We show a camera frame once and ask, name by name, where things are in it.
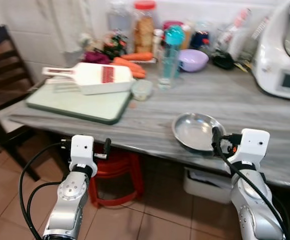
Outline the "clear utensil holder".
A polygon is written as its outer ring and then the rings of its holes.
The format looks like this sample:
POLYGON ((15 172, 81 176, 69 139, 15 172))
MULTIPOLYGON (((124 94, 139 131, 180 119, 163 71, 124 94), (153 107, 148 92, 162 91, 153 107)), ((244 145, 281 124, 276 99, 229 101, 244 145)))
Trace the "clear utensil holder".
POLYGON ((232 37, 232 40, 229 42, 228 45, 220 45, 218 43, 219 36, 221 35, 221 30, 224 29, 226 26, 223 26, 222 28, 218 29, 218 34, 216 35, 216 45, 215 49, 216 51, 222 51, 229 53, 232 58, 237 58, 239 56, 239 53, 241 52, 241 49, 243 48, 244 42, 247 39, 248 34, 248 27, 246 24, 242 26, 232 37))

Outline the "white plastic box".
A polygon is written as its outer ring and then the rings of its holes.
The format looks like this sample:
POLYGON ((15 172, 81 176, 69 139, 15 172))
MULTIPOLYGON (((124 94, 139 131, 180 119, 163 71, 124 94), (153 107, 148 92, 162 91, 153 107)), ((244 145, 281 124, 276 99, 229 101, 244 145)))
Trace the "white plastic box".
POLYGON ((202 170, 184 169, 183 188, 187 194, 221 204, 231 203, 231 178, 202 170))

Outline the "dark wooden chair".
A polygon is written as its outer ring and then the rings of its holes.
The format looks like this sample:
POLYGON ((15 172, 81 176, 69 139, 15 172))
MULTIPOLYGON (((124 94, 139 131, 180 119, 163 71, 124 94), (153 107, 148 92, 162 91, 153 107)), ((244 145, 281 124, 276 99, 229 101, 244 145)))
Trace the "dark wooden chair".
POLYGON ((34 84, 30 70, 21 57, 8 28, 0 25, 0 152, 5 151, 19 167, 27 164, 18 148, 36 135, 30 126, 8 118, 9 112, 24 106, 34 84))

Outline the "dark blue jar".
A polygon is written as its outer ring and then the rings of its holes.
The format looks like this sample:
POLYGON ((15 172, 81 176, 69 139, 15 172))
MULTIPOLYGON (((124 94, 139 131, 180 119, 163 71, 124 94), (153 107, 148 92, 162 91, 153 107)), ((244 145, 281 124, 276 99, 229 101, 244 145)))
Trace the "dark blue jar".
POLYGON ((210 45, 210 32, 208 30, 197 30, 190 41, 191 50, 206 50, 210 45))

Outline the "pale green cutting board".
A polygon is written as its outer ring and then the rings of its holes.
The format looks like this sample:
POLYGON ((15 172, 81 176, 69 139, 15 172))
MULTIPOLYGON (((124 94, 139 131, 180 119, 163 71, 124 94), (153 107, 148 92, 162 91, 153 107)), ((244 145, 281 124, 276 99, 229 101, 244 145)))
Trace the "pale green cutting board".
POLYGON ((56 83, 47 78, 25 101, 32 109, 114 125, 121 119, 131 98, 130 91, 82 94, 73 83, 56 83))

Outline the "white hanging towel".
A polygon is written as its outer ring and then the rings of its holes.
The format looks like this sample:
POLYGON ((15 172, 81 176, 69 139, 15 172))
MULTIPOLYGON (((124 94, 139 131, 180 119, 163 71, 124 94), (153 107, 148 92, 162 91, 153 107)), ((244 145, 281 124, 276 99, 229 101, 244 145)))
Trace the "white hanging towel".
POLYGON ((63 52, 84 50, 93 33, 89 0, 49 0, 49 6, 63 52))

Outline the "clear plastic bottle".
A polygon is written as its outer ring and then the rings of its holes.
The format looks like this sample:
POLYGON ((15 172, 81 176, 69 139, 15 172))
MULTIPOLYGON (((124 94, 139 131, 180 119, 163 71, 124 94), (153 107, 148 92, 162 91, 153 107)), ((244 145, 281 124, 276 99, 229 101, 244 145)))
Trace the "clear plastic bottle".
POLYGON ((132 24, 132 14, 124 0, 111 0, 110 9, 107 12, 109 30, 129 35, 132 24))

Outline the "pink lidded container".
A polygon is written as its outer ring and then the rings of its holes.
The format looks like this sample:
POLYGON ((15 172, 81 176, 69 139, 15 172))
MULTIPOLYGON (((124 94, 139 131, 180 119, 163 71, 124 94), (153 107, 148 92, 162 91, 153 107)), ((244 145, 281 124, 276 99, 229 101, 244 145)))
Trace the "pink lidded container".
POLYGON ((163 30, 167 30, 168 28, 170 28, 170 26, 182 26, 183 22, 178 21, 178 20, 166 20, 163 22, 163 26, 162 29, 163 30))

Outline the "round steel plate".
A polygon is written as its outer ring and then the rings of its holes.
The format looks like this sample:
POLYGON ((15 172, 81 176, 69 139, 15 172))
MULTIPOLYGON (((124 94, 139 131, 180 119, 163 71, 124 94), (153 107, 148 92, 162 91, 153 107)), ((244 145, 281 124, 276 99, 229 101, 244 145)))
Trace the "round steel plate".
POLYGON ((212 151, 213 128, 226 133, 224 126, 215 118, 200 113, 184 113, 177 116, 171 125, 175 139, 195 151, 212 151))

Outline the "small lilac plastic bowl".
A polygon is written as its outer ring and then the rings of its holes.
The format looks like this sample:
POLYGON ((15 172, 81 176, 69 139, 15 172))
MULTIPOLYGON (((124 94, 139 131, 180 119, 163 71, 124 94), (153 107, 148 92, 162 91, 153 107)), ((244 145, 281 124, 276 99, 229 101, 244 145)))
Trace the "small lilac plastic bowl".
POLYGON ((209 61, 209 56, 199 50, 184 49, 179 53, 179 67, 186 73, 197 73, 201 71, 209 61))

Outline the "dark snack bag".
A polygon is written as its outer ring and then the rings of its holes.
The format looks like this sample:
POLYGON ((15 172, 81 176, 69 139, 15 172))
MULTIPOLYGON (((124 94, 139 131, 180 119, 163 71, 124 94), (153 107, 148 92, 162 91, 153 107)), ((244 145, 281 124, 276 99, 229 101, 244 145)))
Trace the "dark snack bag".
POLYGON ((127 37, 121 30, 113 30, 103 39, 102 53, 110 60, 127 54, 127 37))

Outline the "teal water bottle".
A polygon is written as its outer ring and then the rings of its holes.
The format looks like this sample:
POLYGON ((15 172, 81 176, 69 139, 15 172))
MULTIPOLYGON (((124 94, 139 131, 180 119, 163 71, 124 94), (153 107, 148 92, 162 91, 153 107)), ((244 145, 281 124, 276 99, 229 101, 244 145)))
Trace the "teal water bottle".
POLYGON ((173 25, 170 26, 165 32, 165 49, 168 48, 179 48, 183 43, 184 32, 181 26, 173 25))

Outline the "white food processor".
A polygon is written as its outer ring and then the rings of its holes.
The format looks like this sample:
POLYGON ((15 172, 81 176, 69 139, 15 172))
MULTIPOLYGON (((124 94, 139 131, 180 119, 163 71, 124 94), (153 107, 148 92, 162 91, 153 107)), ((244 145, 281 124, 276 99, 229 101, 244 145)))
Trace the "white food processor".
POLYGON ((290 0, 274 10, 260 34, 252 73, 269 95, 290 99, 290 0))

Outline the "red lidded cracker jar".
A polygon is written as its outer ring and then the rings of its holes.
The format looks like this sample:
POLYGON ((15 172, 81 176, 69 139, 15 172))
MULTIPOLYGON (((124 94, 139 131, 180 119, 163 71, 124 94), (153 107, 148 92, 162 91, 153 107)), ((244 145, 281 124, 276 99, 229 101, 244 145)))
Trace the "red lidded cracker jar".
POLYGON ((133 28, 134 53, 151 53, 155 29, 155 0, 136 0, 133 3, 135 23, 133 28))

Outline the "black pouch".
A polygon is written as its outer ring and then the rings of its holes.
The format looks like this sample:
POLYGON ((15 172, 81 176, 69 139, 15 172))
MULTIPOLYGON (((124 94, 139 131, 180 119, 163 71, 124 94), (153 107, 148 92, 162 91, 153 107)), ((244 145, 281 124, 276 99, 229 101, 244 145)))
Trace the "black pouch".
POLYGON ((216 51, 211 60, 214 66, 222 70, 232 70, 235 67, 235 61, 228 52, 216 51))

